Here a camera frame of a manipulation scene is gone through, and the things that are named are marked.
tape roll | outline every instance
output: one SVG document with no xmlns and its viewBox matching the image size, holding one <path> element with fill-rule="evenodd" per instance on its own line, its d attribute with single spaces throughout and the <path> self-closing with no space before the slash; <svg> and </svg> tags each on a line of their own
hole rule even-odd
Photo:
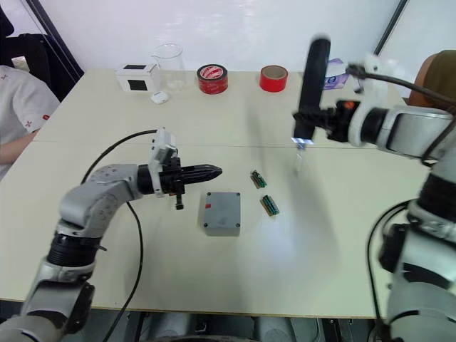
<svg viewBox="0 0 456 342">
<path fill-rule="evenodd" d="M 218 64 L 207 64 L 197 71 L 199 89 L 206 94 L 218 94 L 228 88 L 228 71 Z"/>
<path fill-rule="evenodd" d="M 260 71 L 259 86 L 265 91 L 277 93 L 285 89 L 288 71 L 283 66 L 265 66 Z"/>
</svg>

red label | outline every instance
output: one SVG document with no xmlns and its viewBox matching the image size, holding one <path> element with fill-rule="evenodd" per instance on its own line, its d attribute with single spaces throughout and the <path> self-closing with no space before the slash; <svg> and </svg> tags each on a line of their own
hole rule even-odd
<svg viewBox="0 0 456 342">
<path fill-rule="evenodd" d="M 206 68 L 203 68 L 199 74 L 207 80 L 214 80 L 223 75 L 223 69 L 219 66 L 207 66 Z"/>
</svg>

white shirt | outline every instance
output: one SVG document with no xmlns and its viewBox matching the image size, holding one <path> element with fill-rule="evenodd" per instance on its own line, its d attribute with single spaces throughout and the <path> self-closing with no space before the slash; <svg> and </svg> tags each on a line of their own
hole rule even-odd
<svg viewBox="0 0 456 342">
<path fill-rule="evenodd" d="M 31 74 L 0 66 L 0 148 L 40 129 L 60 103 Z M 0 164 L 0 180 L 11 164 Z"/>
</svg>

table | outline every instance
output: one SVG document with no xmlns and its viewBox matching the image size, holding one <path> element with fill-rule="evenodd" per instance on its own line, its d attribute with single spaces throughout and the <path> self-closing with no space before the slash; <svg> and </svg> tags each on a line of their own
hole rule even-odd
<svg viewBox="0 0 456 342">
<path fill-rule="evenodd" d="M 125 121 L 131 126 L 124 131 L 113 125 L 106 135 L 94 136 L 102 123 L 95 118 L 80 134 L 68 126 L 67 134 L 59 135 L 66 121 L 79 122 L 70 104 L 83 97 L 90 96 L 79 84 L 0 182 L 0 279 L 5 279 L 0 281 L 0 298 L 25 297 L 39 260 L 48 251 L 58 203 L 80 182 L 92 161 L 113 140 L 126 135 L 126 130 L 149 128 L 140 127 L 138 114 L 137 120 Z M 160 124 L 169 119 L 158 111 L 161 108 L 166 110 L 157 107 L 157 113 L 151 114 L 163 119 Z M 122 110 L 111 109 L 113 117 L 123 117 Z M 200 130 L 197 122 L 201 118 L 195 116 L 194 121 L 195 129 Z M 308 149 L 296 174 L 296 149 L 287 147 L 278 134 L 262 140 L 271 146 L 257 147 L 242 128 L 238 145 L 234 140 L 230 145 L 232 138 L 225 134 L 221 134 L 220 144 L 210 145 L 192 130 L 177 124 L 174 128 L 182 134 L 177 138 L 183 165 L 210 163 L 221 167 L 223 174 L 210 182 L 189 185 L 182 211 L 175 210 L 172 197 L 150 195 L 133 202 L 143 225 L 145 262 L 130 309 L 373 316 L 364 252 L 368 231 L 384 209 L 418 194 L 427 169 L 417 161 L 372 148 L 326 145 Z M 147 162 L 149 141 L 144 137 L 121 145 L 100 166 Z M 267 188 L 254 187 L 249 178 L 253 169 L 263 174 Z M 240 237 L 205 235 L 202 198 L 209 191 L 241 192 Z M 268 217 L 259 204 L 265 194 L 281 210 L 275 218 Z M 108 251 L 97 254 L 98 265 L 90 280 L 97 288 L 93 306 L 118 309 L 130 293 L 138 269 L 138 233 L 125 206 L 113 218 L 103 246 Z M 375 272 L 380 302 L 385 303 L 389 274 L 377 263 Z"/>
<path fill-rule="evenodd" d="M 202 93 L 196 73 L 189 72 L 185 91 L 156 105 L 150 94 L 120 89 L 114 70 L 88 71 L 37 135 L 37 141 L 92 141 L 113 143 L 141 130 L 166 127 L 178 145 L 292 147 L 291 134 L 298 107 L 302 76 L 290 73 L 285 90 L 267 93 L 258 86 L 259 73 L 229 73 L 228 89 L 218 95 Z M 353 79 L 344 88 L 323 93 L 322 105 L 338 99 L 359 99 Z M 389 87 L 384 106 L 404 105 Z M 149 142 L 142 137 L 136 141 Z M 316 147 L 350 147 L 326 139 L 318 130 Z"/>
</svg>

glass beaker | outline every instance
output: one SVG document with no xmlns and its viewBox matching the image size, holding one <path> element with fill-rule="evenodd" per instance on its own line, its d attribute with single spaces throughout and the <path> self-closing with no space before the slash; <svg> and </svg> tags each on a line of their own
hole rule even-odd
<svg viewBox="0 0 456 342">
<path fill-rule="evenodd" d="M 182 52 L 181 45 L 173 43 L 162 44 L 153 49 L 152 57 L 160 68 L 162 89 L 165 91 L 179 91 L 187 84 Z"/>
</svg>

